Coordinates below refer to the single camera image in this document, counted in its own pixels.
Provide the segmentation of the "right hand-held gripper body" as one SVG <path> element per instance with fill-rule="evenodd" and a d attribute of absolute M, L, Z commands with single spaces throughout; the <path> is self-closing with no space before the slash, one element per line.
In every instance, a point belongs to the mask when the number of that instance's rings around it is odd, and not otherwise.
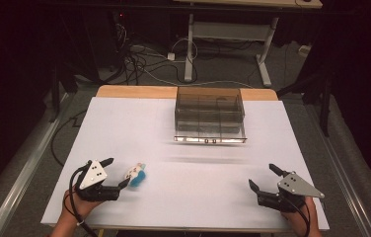
<path fill-rule="evenodd" d="M 305 197 L 325 197 L 295 172 L 288 172 L 288 175 L 277 183 L 277 187 L 278 192 L 275 194 L 263 191 L 256 194 L 258 204 L 281 212 L 297 212 L 305 205 Z"/>

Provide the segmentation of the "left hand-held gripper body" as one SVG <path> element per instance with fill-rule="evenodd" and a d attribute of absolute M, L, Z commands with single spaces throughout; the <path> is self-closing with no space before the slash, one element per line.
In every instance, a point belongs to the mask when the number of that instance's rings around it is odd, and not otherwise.
<path fill-rule="evenodd" d="M 81 175 L 75 185 L 76 194 L 86 201 L 108 201 L 117 200 L 120 190 L 118 187 L 103 185 L 108 174 L 101 161 L 90 160 L 85 167 L 81 168 Z"/>

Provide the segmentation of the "blue and white plush toy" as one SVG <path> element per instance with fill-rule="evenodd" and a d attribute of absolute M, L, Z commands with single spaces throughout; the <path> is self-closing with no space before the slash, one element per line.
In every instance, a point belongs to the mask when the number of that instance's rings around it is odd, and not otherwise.
<path fill-rule="evenodd" d="M 144 181 L 146 178 L 145 167 L 144 163 L 137 163 L 127 171 L 124 178 L 129 180 L 131 187 L 138 187 Z"/>

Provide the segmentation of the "clear plastic drawer box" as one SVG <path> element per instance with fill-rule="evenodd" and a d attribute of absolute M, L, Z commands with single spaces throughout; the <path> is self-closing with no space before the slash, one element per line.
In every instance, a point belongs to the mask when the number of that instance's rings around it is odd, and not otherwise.
<path fill-rule="evenodd" d="M 174 140 L 204 144 L 245 143 L 244 118 L 239 89 L 179 87 Z"/>

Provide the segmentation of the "person's left hand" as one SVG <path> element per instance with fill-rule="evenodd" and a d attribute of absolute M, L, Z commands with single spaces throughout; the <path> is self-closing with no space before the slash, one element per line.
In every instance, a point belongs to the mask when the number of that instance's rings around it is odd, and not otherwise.
<path fill-rule="evenodd" d="M 80 216 L 81 220 L 85 220 L 100 204 L 102 204 L 101 201 L 82 200 L 76 193 L 66 191 L 63 196 L 62 211 L 59 220 L 73 220 L 78 223 L 79 220 L 77 219 L 76 214 Z"/>

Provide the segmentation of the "person's right hand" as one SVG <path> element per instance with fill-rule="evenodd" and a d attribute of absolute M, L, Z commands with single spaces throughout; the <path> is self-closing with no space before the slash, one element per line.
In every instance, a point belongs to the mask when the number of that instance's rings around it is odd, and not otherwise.
<path fill-rule="evenodd" d="M 295 231 L 309 232 L 311 229 L 319 230 L 316 206 L 311 197 L 305 198 L 305 205 L 301 208 L 301 212 L 282 212 L 281 215 L 290 224 L 294 233 Z"/>

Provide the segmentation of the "white table board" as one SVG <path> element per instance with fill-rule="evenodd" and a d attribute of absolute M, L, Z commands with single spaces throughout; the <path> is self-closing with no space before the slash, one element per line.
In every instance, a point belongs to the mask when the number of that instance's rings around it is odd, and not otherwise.
<path fill-rule="evenodd" d="M 74 171 L 89 160 L 112 158 L 108 186 L 134 165 L 146 177 L 97 207 L 90 226 L 116 229 L 286 232 L 276 210 L 260 206 L 249 183 L 276 192 L 274 164 L 311 178 L 287 112 L 280 101 L 246 101 L 242 144 L 195 144 L 174 140 L 172 99 L 92 99 L 41 219 L 54 224 Z"/>

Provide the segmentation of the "wooden table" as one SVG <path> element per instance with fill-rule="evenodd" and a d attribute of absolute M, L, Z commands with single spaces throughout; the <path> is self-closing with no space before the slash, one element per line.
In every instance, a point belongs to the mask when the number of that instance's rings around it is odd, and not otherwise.
<path fill-rule="evenodd" d="M 96 94 L 99 98 L 141 98 L 141 99 L 174 99 L 177 87 L 171 86 L 127 86 L 104 85 Z M 277 101 L 276 93 L 271 89 L 241 88 L 244 101 Z"/>

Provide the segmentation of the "black metal stand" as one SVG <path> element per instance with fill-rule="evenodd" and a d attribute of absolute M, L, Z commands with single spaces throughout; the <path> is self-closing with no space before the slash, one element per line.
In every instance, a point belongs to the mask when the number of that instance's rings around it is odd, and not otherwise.
<path fill-rule="evenodd" d="M 330 99 L 333 75 L 331 73 L 313 73 L 305 79 L 284 87 L 276 92 L 278 98 L 288 94 L 303 93 L 302 101 L 305 104 L 321 104 L 319 126 L 325 137 L 329 136 L 328 122 L 330 114 Z"/>
<path fill-rule="evenodd" d="M 50 69 L 52 115 L 50 122 L 54 122 L 60 113 L 60 87 L 67 93 L 76 93 L 77 84 L 73 70 L 66 63 L 55 63 Z"/>

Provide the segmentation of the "light wooden desk top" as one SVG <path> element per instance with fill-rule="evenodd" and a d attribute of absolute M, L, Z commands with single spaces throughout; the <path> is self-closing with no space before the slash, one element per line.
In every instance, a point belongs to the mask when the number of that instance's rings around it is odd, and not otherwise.
<path fill-rule="evenodd" d="M 206 4 L 232 4 L 247 6 L 263 6 L 278 8 L 297 8 L 321 9 L 323 3 L 321 0 L 175 0 L 187 3 L 206 3 Z"/>

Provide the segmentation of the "metal floor rail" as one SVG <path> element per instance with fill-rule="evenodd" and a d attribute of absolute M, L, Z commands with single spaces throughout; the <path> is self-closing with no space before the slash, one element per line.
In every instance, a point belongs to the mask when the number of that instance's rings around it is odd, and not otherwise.
<path fill-rule="evenodd" d="M 73 98 L 73 93 L 63 94 L 58 100 L 60 109 L 57 115 L 54 114 L 51 101 L 46 103 L 47 108 L 42 118 L 0 174 L 0 236 L 25 195 L 47 144 Z"/>
<path fill-rule="evenodd" d="M 333 170 L 339 190 L 355 220 L 361 237 L 371 237 L 371 171 L 365 163 L 351 132 L 336 109 L 331 114 L 325 135 L 319 126 L 319 116 L 313 106 L 307 106 L 309 118 L 325 146 L 326 158 Z"/>

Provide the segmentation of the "white metal desk frame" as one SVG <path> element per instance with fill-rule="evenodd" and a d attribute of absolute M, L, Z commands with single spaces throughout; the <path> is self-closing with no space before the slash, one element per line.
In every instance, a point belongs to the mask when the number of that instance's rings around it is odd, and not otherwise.
<path fill-rule="evenodd" d="M 187 50 L 185 58 L 185 80 L 193 79 L 193 59 L 197 54 L 194 39 L 218 39 L 218 40 L 253 40 L 263 43 L 261 54 L 256 55 L 257 69 L 260 72 L 262 84 L 266 88 L 271 87 L 271 80 L 265 64 L 266 57 L 277 27 L 279 19 L 272 18 L 269 24 L 249 25 L 220 22 L 201 22 L 194 19 L 194 14 L 188 16 Z"/>

